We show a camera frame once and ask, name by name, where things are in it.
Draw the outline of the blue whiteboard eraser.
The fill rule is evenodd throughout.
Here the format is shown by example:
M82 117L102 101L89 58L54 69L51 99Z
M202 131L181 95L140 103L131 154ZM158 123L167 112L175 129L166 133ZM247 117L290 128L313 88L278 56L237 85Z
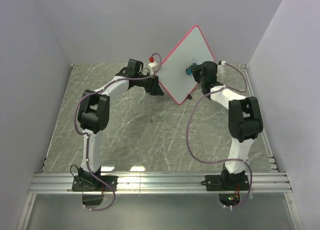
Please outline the blue whiteboard eraser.
M186 73L187 73L188 75L191 75L191 74L192 74L192 69L191 69L191 68L187 68L185 71L186 71Z

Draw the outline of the red framed whiteboard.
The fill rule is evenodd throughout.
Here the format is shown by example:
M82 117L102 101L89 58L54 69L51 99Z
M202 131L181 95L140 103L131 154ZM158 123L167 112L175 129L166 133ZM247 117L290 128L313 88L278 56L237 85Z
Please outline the red framed whiteboard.
M194 25L162 61L157 73L160 85L178 105L187 99L197 85L187 69L205 61L214 62L215 58L200 27Z

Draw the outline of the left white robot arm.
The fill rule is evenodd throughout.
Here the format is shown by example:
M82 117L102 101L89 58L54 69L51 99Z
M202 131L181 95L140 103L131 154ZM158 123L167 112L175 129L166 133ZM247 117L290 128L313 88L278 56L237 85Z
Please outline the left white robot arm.
M157 76L162 63L150 57L150 63L130 59L114 78L96 90L85 90L76 106L76 132L83 136L83 158L78 170L84 186L95 191L101 185L100 140L110 120L110 103L115 97L134 86L144 88L153 96L163 96Z

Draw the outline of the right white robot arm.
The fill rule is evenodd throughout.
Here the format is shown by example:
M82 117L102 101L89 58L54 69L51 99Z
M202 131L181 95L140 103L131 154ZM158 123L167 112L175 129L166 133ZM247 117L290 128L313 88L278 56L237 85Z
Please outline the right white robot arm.
M205 61L199 65L192 64L186 70L200 84L205 98L228 110L228 129L232 140L228 158L221 160L220 178L222 187L227 190L245 180L250 148L264 128L258 99L244 96L247 89L240 90L218 81L218 73L229 65L225 61Z

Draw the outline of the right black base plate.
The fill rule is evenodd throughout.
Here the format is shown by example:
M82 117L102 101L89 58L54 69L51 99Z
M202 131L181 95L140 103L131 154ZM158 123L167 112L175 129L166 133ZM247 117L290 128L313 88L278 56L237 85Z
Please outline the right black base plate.
M249 180L246 175L232 178L223 175L206 175L200 183L207 191L249 190Z

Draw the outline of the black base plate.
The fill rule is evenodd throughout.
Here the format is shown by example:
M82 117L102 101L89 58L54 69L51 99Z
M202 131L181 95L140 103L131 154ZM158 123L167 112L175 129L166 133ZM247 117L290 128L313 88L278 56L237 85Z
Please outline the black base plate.
M206 175L200 183L207 191L249 190L249 180L246 175L232 178L223 175Z
M118 177L115 175L103 175L100 177L102 181L107 183L113 190L116 190L118 184ZM100 181L93 178L92 181L76 176L73 180L71 190L74 192L90 192L90 191L111 191L108 187Z

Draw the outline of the right side aluminium rail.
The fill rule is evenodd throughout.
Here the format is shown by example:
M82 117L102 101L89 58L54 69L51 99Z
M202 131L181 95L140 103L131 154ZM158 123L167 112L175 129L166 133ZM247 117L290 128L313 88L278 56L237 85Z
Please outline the right side aluminium rail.
M272 154L270 144L266 132L264 130L264 123L262 119L262 113L260 111L260 104L258 98L254 95L252 85L250 83L249 75L247 72L247 66L242 65L242 70L246 79L247 89L249 91L249 108L250 116L244 117L244 120L250 118L249 122L244 123L245 128L248 130L245 133L253 133L252 136L255 137L254 143L252 144L249 151L248 163L251 168L258 166L258 171L271 171L278 172L278 167L276 165L274 155Z

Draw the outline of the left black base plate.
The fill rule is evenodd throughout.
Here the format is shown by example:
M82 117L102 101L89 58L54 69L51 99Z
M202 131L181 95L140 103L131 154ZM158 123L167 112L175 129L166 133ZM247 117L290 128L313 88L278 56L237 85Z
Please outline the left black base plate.
M113 190L116 190L118 184L118 177L115 175L103 175L100 177L102 181L107 183ZM74 192L90 192L90 191L111 191L108 187L100 181L93 178L92 181L76 176L73 180L71 190Z

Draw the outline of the aluminium mounting rail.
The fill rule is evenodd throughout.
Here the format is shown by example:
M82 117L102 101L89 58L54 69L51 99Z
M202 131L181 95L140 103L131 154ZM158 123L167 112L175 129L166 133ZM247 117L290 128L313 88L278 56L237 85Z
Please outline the aluminium mounting rail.
M183 194L208 193L201 185L213 172L106 172L116 175L117 194ZM73 177L69 173L34 174L28 190L30 194L77 194L72 190ZM287 193L292 188L286 173L256 172L252 178L253 193Z

